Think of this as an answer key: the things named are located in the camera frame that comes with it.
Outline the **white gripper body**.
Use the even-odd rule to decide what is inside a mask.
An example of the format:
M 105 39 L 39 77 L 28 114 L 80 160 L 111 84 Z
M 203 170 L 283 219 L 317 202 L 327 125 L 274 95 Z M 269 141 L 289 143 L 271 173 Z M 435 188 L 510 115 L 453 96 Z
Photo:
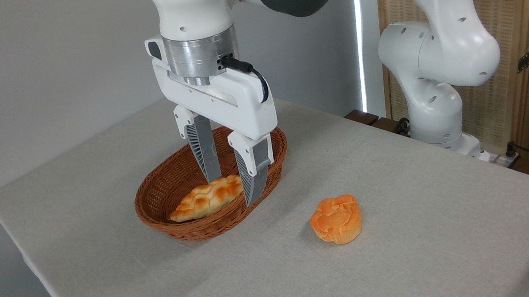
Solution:
M 208 85 L 192 85 L 171 71 L 161 38 L 146 40 L 147 53 L 164 96 L 250 139 L 261 139 L 276 128 L 272 97 L 263 102 L 263 84 L 252 74 L 227 69 L 210 77 Z

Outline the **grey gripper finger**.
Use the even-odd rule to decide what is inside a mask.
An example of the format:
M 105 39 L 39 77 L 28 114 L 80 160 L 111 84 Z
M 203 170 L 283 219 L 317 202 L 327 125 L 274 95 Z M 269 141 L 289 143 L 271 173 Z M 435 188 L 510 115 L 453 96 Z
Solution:
M 234 148 L 246 205 L 252 206 L 265 191 L 269 165 L 274 161 L 271 135 L 266 134 L 261 139 L 253 140 L 232 132 L 228 141 Z
M 220 178 L 222 173 L 210 120 L 183 106 L 176 106 L 173 115 L 181 137 L 188 141 L 206 180 L 212 183 Z

